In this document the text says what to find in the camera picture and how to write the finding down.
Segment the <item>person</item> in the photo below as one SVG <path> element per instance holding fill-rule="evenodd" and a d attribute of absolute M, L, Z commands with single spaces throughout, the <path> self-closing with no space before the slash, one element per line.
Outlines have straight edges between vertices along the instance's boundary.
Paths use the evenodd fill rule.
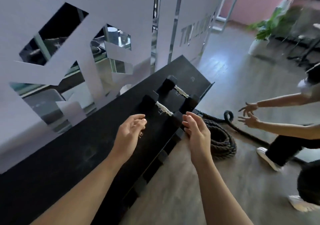
<path fill-rule="evenodd" d="M 257 128 L 278 137 L 268 149 L 257 148 L 260 155 L 275 171 L 281 171 L 283 166 L 303 148 L 320 148 L 320 124 L 292 125 L 268 123 L 260 121 L 253 112 L 262 107 L 299 106 L 320 101 L 320 64 L 306 71 L 308 77 L 302 80 L 298 87 L 301 93 L 280 96 L 257 103 L 247 103 L 239 111 L 243 117 L 239 121 L 246 126 Z M 298 196 L 289 196 L 292 206 L 302 212 L 320 209 L 320 160 L 306 164 L 298 177 Z"/>
<path fill-rule="evenodd" d="M 198 173 L 207 224 L 253 225 L 214 165 L 210 153 L 210 131 L 202 118 L 187 112 L 182 123 L 189 137 L 191 161 Z M 89 225 L 115 175 L 136 148 L 138 136 L 146 124 L 145 115 L 130 116 L 119 127 L 107 158 L 31 224 Z"/>

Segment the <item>dumbbell rack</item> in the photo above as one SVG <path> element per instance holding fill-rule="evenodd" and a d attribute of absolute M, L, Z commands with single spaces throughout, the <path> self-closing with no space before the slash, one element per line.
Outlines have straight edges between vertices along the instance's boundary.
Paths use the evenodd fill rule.
<path fill-rule="evenodd" d="M 185 57 L 178 57 L 0 175 L 0 189 L 5 191 L 1 200 L 7 203 L 2 212 L 17 217 L 17 224 L 30 224 L 107 157 L 119 125 L 129 115 L 143 113 L 148 121 L 143 136 L 115 177 L 92 222 L 117 224 L 138 195 L 135 184 L 151 179 L 156 163 L 170 153 L 183 133 L 157 107 L 139 109 L 143 96 L 158 90 L 168 75 L 174 75 L 187 94 L 203 97 L 212 86 Z M 159 94 L 159 102 L 172 112 L 178 111 L 184 101 L 175 90 Z"/>

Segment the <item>black pants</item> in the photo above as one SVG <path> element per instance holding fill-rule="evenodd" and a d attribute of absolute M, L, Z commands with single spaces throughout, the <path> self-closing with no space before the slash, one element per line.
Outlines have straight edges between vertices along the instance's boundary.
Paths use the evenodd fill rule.
<path fill-rule="evenodd" d="M 284 166 L 303 148 L 320 148 L 320 139 L 307 140 L 278 136 L 271 143 L 266 156 L 279 166 Z M 320 206 L 320 160 L 307 163 L 302 167 L 298 177 L 298 192 L 304 201 Z"/>

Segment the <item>sneaker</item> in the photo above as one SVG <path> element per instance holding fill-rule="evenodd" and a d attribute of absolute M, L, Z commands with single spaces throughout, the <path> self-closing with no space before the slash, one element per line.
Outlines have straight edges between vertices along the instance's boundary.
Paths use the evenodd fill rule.
<path fill-rule="evenodd" d="M 313 204 L 313 203 L 308 203 L 304 200 L 302 200 L 302 198 L 300 196 L 289 196 L 288 197 L 290 204 L 297 209 L 298 211 L 301 212 L 311 212 L 311 211 L 315 211 L 315 210 L 319 210 L 320 206 Z"/>
<path fill-rule="evenodd" d="M 266 148 L 263 148 L 263 147 L 260 147 L 260 148 L 257 148 L 257 153 L 258 155 L 263 158 L 264 160 L 266 160 L 268 162 L 268 164 L 275 170 L 275 171 L 281 171 L 283 169 L 283 167 L 277 165 L 276 163 L 272 162 L 270 160 L 270 158 L 268 158 L 266 156 L 266 151 L 267 149 Z"/>

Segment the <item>coil of rope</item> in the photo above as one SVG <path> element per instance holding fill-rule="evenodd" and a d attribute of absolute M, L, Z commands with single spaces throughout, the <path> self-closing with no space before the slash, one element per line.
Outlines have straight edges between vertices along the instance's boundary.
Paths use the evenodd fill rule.
<path fill-rule="evenodd" d="M 237 145 L 231 135 L 223 129 L 219 124 L 228 124 L 231 128 L 236 130 L 239 134 L 249 138 L 263 146 L 268 146 L 269 143 L 265 142 L 245 131 L 242 131 L 238 127 L 236 127 L 232 121 L 234 119 L 234 115 L 230 110 L 226 110 L 223 114 L 224 119 L 219 119 L 213 116 L 210 116 L 206 113 L 203 113 L 198 110 L 200 114 L 202 114 L 202 118 L 207 125 L 208 129 L 211 133 L 211 154 L 213 158 L 221 160 L 225 158 L 233 157 L 237 152 Z"/>

